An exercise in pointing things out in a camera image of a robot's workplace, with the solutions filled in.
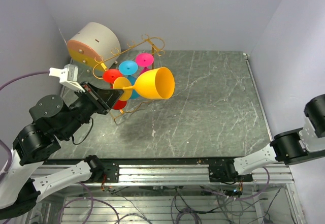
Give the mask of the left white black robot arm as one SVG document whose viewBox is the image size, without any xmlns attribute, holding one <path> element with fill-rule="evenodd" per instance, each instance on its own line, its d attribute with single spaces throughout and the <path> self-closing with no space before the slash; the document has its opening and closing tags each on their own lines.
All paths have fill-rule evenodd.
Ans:
<svg viewBox="0 0 325 224">
<path fill-rule="evenodd" d="M 105 168 L 99 158 L 89 155 L 70 168 L 32 179 L 33 172 L 51 154 L 60 150 L 93 114 L 106 115 L 122 96 L 121 89 L 100 89 L 81 84 L 77 99 L 67 106 L 58 95 L 47 95 L 30 108 L 33 122 L 24 127 L 13 142 L 11 165 L 1 180 L 1 219 L 21 216 L 36 203 L 73 183 L 102 179 Z"/>
</svg>

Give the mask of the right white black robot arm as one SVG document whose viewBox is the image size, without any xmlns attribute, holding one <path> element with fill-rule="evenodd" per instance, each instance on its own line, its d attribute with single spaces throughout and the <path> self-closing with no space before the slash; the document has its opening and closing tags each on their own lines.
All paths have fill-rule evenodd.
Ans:
<svg viewBox="0 0 325 224">
<path fill-rule="evenodd" d="M 235 181 L 242 175 L 276 162 L 295 165 L 324 157 L 324 94 L 311 99 L 304 109 L 304 126 L 274 136 L 259 151 L 227 162 L 225 178 Z"/>
</svg>

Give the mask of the yellow plastic wine glass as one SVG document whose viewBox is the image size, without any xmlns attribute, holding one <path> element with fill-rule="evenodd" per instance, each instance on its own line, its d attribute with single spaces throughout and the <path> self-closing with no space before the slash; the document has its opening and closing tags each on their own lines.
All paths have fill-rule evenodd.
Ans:
<svg viewBox="0 0 325 224">
<path fill-rule="evenodd" d="M 122 101 L 130 99 L 133 91 L 141 97 L 150 100 L 167 100 L 175 90 L 175 79 L 172 72 L 161 67 L 141 74 L 134 85 L 126 77 L 118 77 L 113 83 L 113 89 L 123 90 Z"/>
</svg>

